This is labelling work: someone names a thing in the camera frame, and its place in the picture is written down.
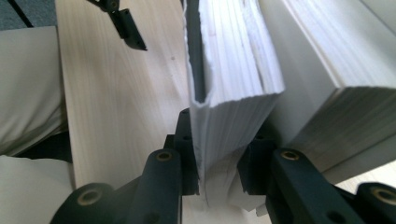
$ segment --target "black clamp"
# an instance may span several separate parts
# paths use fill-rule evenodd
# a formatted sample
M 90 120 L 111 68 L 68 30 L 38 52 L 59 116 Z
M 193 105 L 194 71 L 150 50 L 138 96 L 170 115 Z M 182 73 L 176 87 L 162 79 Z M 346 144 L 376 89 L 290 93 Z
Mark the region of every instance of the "black clamp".
M 147 50 L 146 44 L 142 36 L 137 30 L 134 19 L 128 8 L 119 11 L 120 0 L 88 0 L 90 3 L 98 6 L 102 11 L 106 12 L 114 25 L 121 39 L 132 49 Z

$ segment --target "black plastic bracket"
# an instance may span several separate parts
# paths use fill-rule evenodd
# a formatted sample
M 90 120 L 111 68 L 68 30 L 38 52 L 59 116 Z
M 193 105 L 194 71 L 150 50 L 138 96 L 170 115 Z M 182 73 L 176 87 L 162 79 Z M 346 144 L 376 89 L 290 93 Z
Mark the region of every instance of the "black plastic bracket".
M 148 156 L 141 177 L 118 190 L 89 184 L 75 190 L 58 209 L 52 224 L 180 223 L 181 163 L 173 149 Z

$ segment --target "white cloth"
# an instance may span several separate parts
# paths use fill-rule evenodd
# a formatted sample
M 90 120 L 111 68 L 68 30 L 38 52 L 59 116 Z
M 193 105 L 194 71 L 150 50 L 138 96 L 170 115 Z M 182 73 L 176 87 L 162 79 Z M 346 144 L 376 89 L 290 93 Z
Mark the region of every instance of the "white cloth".
M 0 156 L 0 223 L 50 223 L 73 191 L 65 161 Z
M 56 27 L 0 32 L 0 155 L 67 127 Z

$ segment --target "black metal tool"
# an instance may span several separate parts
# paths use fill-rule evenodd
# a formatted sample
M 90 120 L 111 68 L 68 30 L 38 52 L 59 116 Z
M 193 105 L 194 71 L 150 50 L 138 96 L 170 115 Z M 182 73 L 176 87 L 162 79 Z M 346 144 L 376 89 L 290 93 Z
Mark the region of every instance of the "black metal tool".
M 52 224 L 181 223 L 181 196 L 198 194 L 190 112 L 179 114 L 175 134 L 151 153 L 143 174 L 120 189 L 89 184 L 75 190 Z M 243 190 L 266 195 L 274 224 L 396 224 L 396 189 L 360 185 L 357 195 L 329 184 L 301 152 L 281 148 L 258 133 L 237 164 Z
M 146 44 L 142 36 L 137 30 L 134 19 L 128 8 L 119 11 L 120 0 L 88 0 L 92 4 L 98 6 L 102 11 L 106 12 L 122 39 L 132 49 L 147 50 Z

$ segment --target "brass insert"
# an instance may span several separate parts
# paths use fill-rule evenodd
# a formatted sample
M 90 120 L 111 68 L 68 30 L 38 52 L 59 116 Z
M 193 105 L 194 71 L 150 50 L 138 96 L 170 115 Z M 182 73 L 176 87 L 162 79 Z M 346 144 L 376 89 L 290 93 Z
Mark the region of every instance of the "brass insert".
M 286 160 L 290 160 L 290 161 L 297 161 L 300 159 L 300 156 L 292 151 L 283 151 L 280 155 Z
M 172 154 L 170 152 L 162 152 L 157 154 L 157 161 L 169 161 L 172 159 Z
M 103 192 L 96 189 L 87 189 L 82 192 L 77 199 L 77 202 L 81 206 L 87 206 L 98 202 L 102 198 Z
M 396 205 L 396 193 L 388 189 L 372 188 L 372 194 L 381 202 Z

